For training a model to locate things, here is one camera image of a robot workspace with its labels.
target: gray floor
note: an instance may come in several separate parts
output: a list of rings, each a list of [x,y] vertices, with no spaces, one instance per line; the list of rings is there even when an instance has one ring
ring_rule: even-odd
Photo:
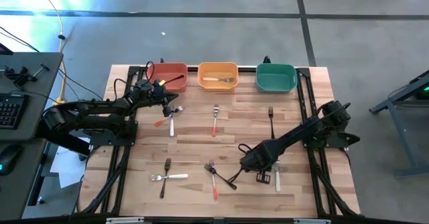
[[[128,12],[298,13],[296,0],[53,0],[58,9]],[[304,0],[307,13],[429,14],[429,0]],[[0,0],[0,9],[51,9],[46,0]],[[308,66],[300,19],[63,17],[68,42],[64,49],[70,77],[103,94],[112,64],[143,64],[164,58],[199,64],[232,61]],[[57,51],[56,17],[0,16],[0,25],[41,51]],[[390,116],[373,116],[368,108],[429,68],[429,21],[308,20],[317,66],[327,66],[336,99],[352,102],[348,132],[361,137],[350,151],[362,214],[368,217],[429,223],[429,175],[395,179],[393,171],[408,163]],[[29,51],[0,36],[15,51]],[[51,97],[58,95],[60,81]],[[74,85],[81,98],[93,97]],[[69,101],[75,96],[66,92]],[[400,109],[410,135],[429,149],[424,109]],[[46,204],[27,208],[25,217],[70,213],[77,186],[60,189],[45,181]]]

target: computer mouse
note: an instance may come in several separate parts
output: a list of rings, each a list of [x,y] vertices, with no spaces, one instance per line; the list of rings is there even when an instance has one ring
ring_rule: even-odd
[[[23,147],[17,144],[7,146],[0,153],[0,176],[5,176],[12,172]]]

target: black keyboard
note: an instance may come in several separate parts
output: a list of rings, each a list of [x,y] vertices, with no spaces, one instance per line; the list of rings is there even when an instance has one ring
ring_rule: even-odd
[[[17,129],[25,108],[28,95],[0,93],[0,129]]]

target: butcher block table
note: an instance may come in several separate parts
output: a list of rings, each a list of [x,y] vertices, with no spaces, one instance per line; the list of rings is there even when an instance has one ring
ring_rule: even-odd
[[[114,99],[113,81],[127,79],[130,65],[112,65],[105,99]],[[334,99],[328,69],[310,68],[317,107]],[[118,95],[125,85],[117,84]],[[219,192],[214,200],[212,177],[204,164],[214,160],[218,173],[230,178],[240,169],[244,156],[237,148],[248,144],[251,148],[271,138],[268,107],[273,106],[275,136],[279,137],[301,121],[297,90],[288,94],[258,93],[255,73],[240,73],[239,84],[233,92],[206,92],[198,85],[197,73],[189,72],[185,92],[173,100],[174,107],[185,110],[174,116],[175,136],[170,137],[169,124],[160,120],[162,107],[145,107],[137,112],[138,132],[131,148],[120,216],[157,217],[317,217],[308,155],[300,142],[286,149],[280,156],[281,191],[275,191],[275,175],[270,184],[256,182],[256,173],[242,172],[234,181],[233,190],[215,176]],[[213,106],[219,104],[217,136],[212,137]],[[80,192],[79,205],[89,205],[104,185],[112,152],[103,146],[90,157]],[[352,210],[359,213],[349,162],[344,152],[326,149],[332,185]],[[165,197],[160,199],[162,181],[149,179],[152,174],[164,175],[164,163],[172,159],[168,174],[189,174],[186,180],[169,179]],[[115,199],[116,184],[112,188],[109,210]],[[323,206],[328,211],[326,193],[320,182]]]

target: white cable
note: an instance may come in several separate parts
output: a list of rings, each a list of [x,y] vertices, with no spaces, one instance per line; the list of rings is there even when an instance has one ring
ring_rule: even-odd
[[[51,0],[48,0],[48,1],[51,4],[51,6],[54,8],[54,10],[56,12],[56,15],[58,16],[58,19],[60,20],[60,25],[61,25],[60,35],[63,36],[64,35],[64,25],[62,23],[62,19],[60,17],[60,14],[58,13],[58,10],[56,10],[55,5],[52,3],[52,1]],[[60,49],[59,49],[60,53],[62,53],[62,41],[63,41],[63,39],[60,38]],[[61,61],[61,68],[62,68],[62,71],[64,72],[64,74],[66,74],[66,65],[64,63],[64,60]],[[65,89],[65,87],[66,87],[66,77],[64,77],[62,79],[60,96],[58,97],[57,101],[58,100],[59,101],[63,101],[64,100],[64,89]]]

